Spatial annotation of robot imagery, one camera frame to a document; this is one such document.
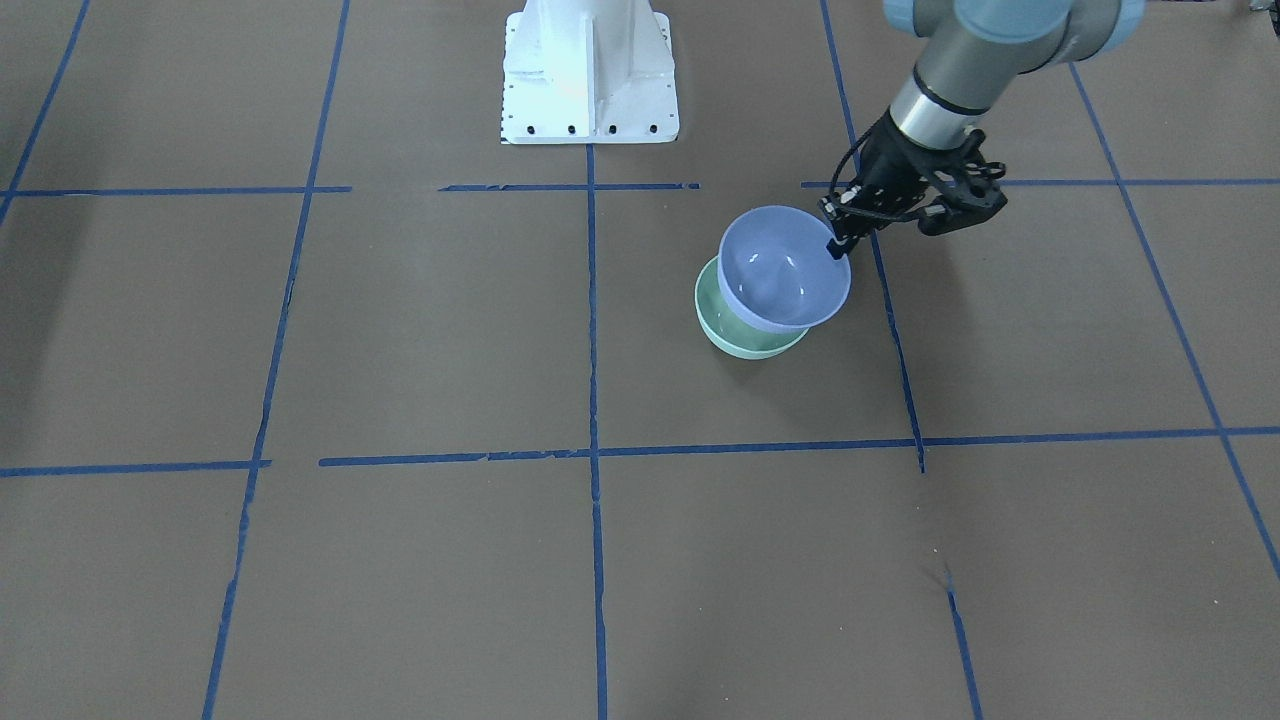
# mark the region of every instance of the cable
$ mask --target cable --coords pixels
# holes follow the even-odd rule
[[[836,184],[840,183],[840,173],[845,170],[845,164],[849,163],[849,159],[854,156],[854,152],[858,152],[858,149],[861,147],[864,142],[867,142],[867,138],[872,136],[872,131],[874,129],[876,129],[876,123],[872,123],[872,127],[867,128],[867,132],[864,132],[863,136],[858,138],[858,142],[855,142],[854,146],[849,149],[849,152],[845,152],[845,156],[840,159],[840,164],[836,165],[836,173],[831,176],[831,187],[827,190],[827,195],[836,193]]]
[[[859,218],[867,218],[870,220],[881,220],[884,223],[910,223],[913,220],[919,220],[924,218],[923,210],[913,210],[902,215],[890,215],[887,213],[877,213],[876,210],[863,210],[861,208],[849,208],[847,205],[841,205],[838,209],[841,213],[847,213],[850,215],[858,215]]]

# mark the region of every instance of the brown floor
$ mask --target brown floor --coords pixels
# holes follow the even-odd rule
[[[877,1],[655,0],[681,137],[594,150],[499,145],[518,0],[0,6],[0,717],[1274,717],[1245,4],[1019,78],[1009,209],[754,364],[694,278]]]

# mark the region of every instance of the blue bowl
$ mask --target blue bowl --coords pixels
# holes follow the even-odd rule
[[[818,218],[783,205],[748,210],[721,238],[721,295],[735,315],[767,333],[817,325],[849,299],[849,259],[827,252],[831,229]]]

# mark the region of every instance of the blue tape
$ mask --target blue tape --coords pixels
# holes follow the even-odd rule
[[[45,127],[45,118],[49,117],[49,108],[54,104],[54,96],[58,95],[58,88],[63,85],[63,76],[67,74],[67,65],[72,61],[72,53],[76,51],[76,44],[79,42],[81,28],[84,27],[84,15],[88,14],[90,0],[83,0],[81,3],[79,13],[76,15],[76,23],[72,26],[72,36],[67,40],[67,49],[63,50],[63,58],[58,61],[58,70],[54,72],[54,79],[49,83],[49,92],[45,94],[45,101],[40,105],[40,111],[36,113],[36,122],[31,126],[31,135],[27,136],[27,143],[22,147],[22,156],[18,158],[18,167],[13,172],[13,178],[9,181],[9,192],[5,193],[3,201],[0,201],[0,225],[4,224],[4,219],[9,215],[9,206],[13,204],[13,193],[18,190],[22,183],[22,176],[27,172],[27,163],[31,161],[31,152],[36,149],[36,141],[40,138],[40,131]]]
[[[956,602],[956,585],[947,570],[947,605],[951,607],[951,624],[956,632],[956,646],[960,647],[960,664],[964,666],[964,682],[969,688],[969,707],[973,710],[973,720],[982,720],[982,698],[978,696],[978,679],[973,674],[973,656],[969,653],[969,635],[964,630],[964,618],[960,616],[960,605]]]
[[[1280,425],[1260,425],[1226,428],[1230,436],[1280,436]],[[1071,442],[1132,442],[1144,439],[1179,439],[1217,437],[1215,428],[1171,428],[1155,430],[1107,430],[1094,433],[1041,433],[1041,434],[1002,434],[1002,436],[955,436],[923,437],[925,447],[970,447],[996,445],[1037,445]],[[599,447],[599,457],[644,457],[664,455],[733,455],[750,452],[815,452],[823,450],[883,450],[895,447],[916,447],[915,438],[847,439],[815,442],[754,442],[722,445],[655,445],[632,447]],[[547,459],[590,457],[591,448],[576,450],[515,450],[497,452],[451,452],[434,455],[370,455],[351,457],[325,457],[321,468],[355,468],[369,465],[424,465],[436,462],[485,462]]]
[[[241,568],[244,561],[244,546],[248,539],[250,506],[253,503],[253,495],[257,491],[259,461],[266,445],[266,429],[271,419],[271,401],[275,396],[275,382],[280,372],[280,356],[284,354],[284,336],[289,324],[289,305],[293,301],[293,287],[298,277],[298,265],[302,259],[302,243],[306,238],[307,219],[311,214],[311,199],[316,187],[316,174],[320,169],[320,154],[324,150],[324,135],[329,122],[329,106],[333,104],[333,88],[338,81],[338,67],[342,60],[342,44],[347,33],[347,17],[351,13],[351,0],[343,0],[342,14],[338,17],[338,32],[333,46],[333,58],[329,61],[329,79],[325,83],[324,101],[320,105],[320,122],[316,123],[315,145],[311,150],[311,168],[307,172],[306,192],[302,195],[302,210],[298,214],[298,229],[293,237],[293,254],[289,258],[289,274],[284,283],[284,299],[280,302],[280,318],[275,328],[275,343],[271,350],[271,366],[266,374],[266,389],[262,393],[262,421],[259,424],[257,437],[253,441],[253,465],[250,468],[248,479],[244,483],[244,500],[241,505],[239,529],[236,538],[236,565],[232,579],[227,583],[227,594],[223,598],[223,612],[218,623],[218,639],[214,644],[214,659],[209,669],[209,685],[205,689],[205,705],[201,711],[202,720],[212,720],[214,705],[218,700],[218,683],[221,678],[223,659],[227,655],[227,635],[230,630],[232,614],[236,609],[236,592],[239,587]]]
[[[434,465],[440,462],[503,462],[513,460],[549,460],[588,457],[590,451],[580,450],[515,450],[508,452],[444,452],[434,455],[366,455],[352,457],[323,457],[321,468],[364,468],[371,465]]]
[[[696,182],[631,182],[631,183],[548,183],[548,184],[448,184],[439,192],[582,192],[582,191],[639,191],[639,190],[701,190]]]
[[[261,460],[261,468],[271,465]],[[214,462],[140,462],[122,465],[51,465],[45,468],[0,468],[0,478],[51,478],[65,475],[133,475],[143,473],[196,473],[201,470],[248,470],[252,460]]]
[[[602,457],[637,457],[646,455],[722,455],[736,452],[805,452],[818,450],[874,450],[887,447],[914,447],[911,438],[854,439],[819,442],[755,442],[730,445],[667,445],[649,447],[604,447]]]
[[[1226,428],[1229,436],[1280,436],[1280,425],[1261,425],[1254,428]]]
[[[879,233],[872,233],[872,255],[876,258],[876,274],[881,279],[881,291],[884,295],[884,316],[888,318],[888,332],[893,338],[893,348],[897,351],[897,370],[902,378],[902,397],[906,400],[906,418],[911,423],[911,438],[915,441],[915,460],[920,465],[920,473],[927,471],[924,461],[924,441],[920,437],[920,419],[915,414],[915,393],[911,392],[911,375],[906,372],[906,354],[902,352],[902,338],[897,333],[897,318],[893,314],[893,297],[888,291],[888,274],[884,272],[884,258],[881,255]]]
[[[1117,442],[1134,439],[1172,439],[1194,437],[1217,437],[1213,428],[1190,428],[1170,430],[1116,430],[1102,433],[1044,433],[1025,436],[969,436],[969,437],[927,437],[928,447],[964,447],[988,445],[1036,445],[1047,442]]]
[[[840,51],[836,49],[836,33],[831,28],[831,9],[827,0],[820,0],[822,24],[827,32],[827,51],[831,54],[831,68],[836,74],[836,91],[840,92],[840,109],[845,114],[845,132],[849,135],[849,145],[858,142],[858,132],[854,129],[854,115],[849,109],[849,95],[845,92],[845,73],[840,68]],[[854,165],[860,165],[861,159],[854,158]],[[828,187],[831,183],[819,187]],[[920,471],[925,470],[924,443],[920,441],[920,420],[915,413],[915,396],[911,392],[911,375],[906,368],[906,355],[902,352],[902,338],[897,332],[897,319],[893,315],[893,296],[888,288],[888,275],[884,272],[884,259],[881,255],[879,237],[872,233],[872,254],[876,256],[876,273],[879,275],[881,290],[884,295],[884,315],[888,320],[890,334],[893,338],[893,347],[897,351],[897,368],[902,377],[902,400],[906,404],[906,416],[911,424],[911,437],[915,439],[915,459]]]
[[[310,190],[316,193],[351,192],[349,184],[326,184]],[[306,187],[120,187],[83,190],[18,190],[14,197],[148,197],[187,195],[302,195]]]
[[[1107,164],[1111,167],[1111,174],[1115,176],[1116,184],[1120,187],[1120,195],[1124,199],[1125,209],[1129,211],[1129,220],[1133,223],[1133,229],[1138,233],[1138,241],[1142,243],[1142,251],[1147,256],[1147,265],[1151,268],[1151,274],[1156,281],[1156,287],[1160,290],[1160,296],[1165,301],[1165,309],[1169,311],[1169,318],[1172,320],[1174,328],[1178,331],[1178,341],[1181,343],[1183,352],[1187,355],[1187,363],[1192,368],[1192,374],[1196,375],[1196,384],[1199,387],[1201,397],[1204,398],[1204,406],[1208,409],[1210,418],[1213,420],[1213,428],[1220,436],[1222,450],[1226,452],[1228,461],[1231,465],[1231,471],[1235,474],[1235,482],[1240,487],[1240,493],[1244,496],[1244,503],[1249,509],[1249,515],[1253,516],[1253,525],[1257,528],[1258,537],[1262,539],[1262,546],[1267,552],[1267,559],[1271,561],[1271,569],[1275,573],[1276,579],[1280,579],[1280,553],[1276,552],[1275,542],[1271,539],[1271,532],[1267,529],[1267,525],[1262,519],[1262,512],[1258,510],[1258,503],[1253,497],[1253,491],[1249,488],[1249,482],[1245,479],[1244,470],[1240,468],[1240,464],[1235,457],[1235,448],[1231,447],[1230,434],[1222,424],[1222,418],[1217,411],[1217,405],[1213,402],[1212,393],[1210,393],[1208,383],[1204,382],[1204,375],[1201,373],[1199,361],[1196,359],[1196,352],[1192,350],[1192,343],[1187,337],[1183,320],[1178,315],[1178,309],[1174,306],[1174,299],[1169,292],[1169,286],[1165,283],[1165,277],[1160,272],[1160,265],[1156,263],[1156,254],[1152,251],[1151,242],[1147,240],[1147,232],[1143,229],[1142,220],[1138,218],[1138,210],[1134,208],[1133,199],[1129,196],[1129,188],[1125,186],[1125,179],[1120,176],[1120,167],[1116,164],[1115,156],[1111,152],[1111,143],[1107,142],[1106,132],[1102,129],[1102,122],[1098,119],[1098,114],[1093,109],[1093,102],[1089,100],[1088,91],[1084,90],[1084,81],[1080,79],[1080,72],[1075,68],[1075,63],[1069,63],[1068,67],[1071,69],[1071,78],[1075,79],[1075,88],[1080,94],[1080,100],[1084,101],[1084,109],[1089,113],[1089,120],[1093,122],[1093,131],[1097,133],[1098,142],[1102,145],[1102,154],[1106,155]]]
[[[1128,186],[1252,186],[1252,184],[1280,184],[1280,178],[1172,178],[1172,179],[1129,179]]]
[[[595,272],[595,146],[586,146],[586,268],[588,268],[588,307],[590,320],[588,337],[590,340],[591,379],[590,379],[590,459],[591,459],[591,553],[595,577],[595,701],[596,716],[605,720],[609,714],[608,657],[605,652],[604,626],[604,533],[600,519],[600,428],[598,421],[598,304]]]
[[[1002,179],[1000,184],[1005,186],[1024,186],[1024,187],[1093,187],[1093,186],[1111,186],[1115,184],[1114,179]]]

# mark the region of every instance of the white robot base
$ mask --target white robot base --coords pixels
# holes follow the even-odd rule
[[[671,20],[649,0],[529,0],[507,18],[502,142],[671,142]]]

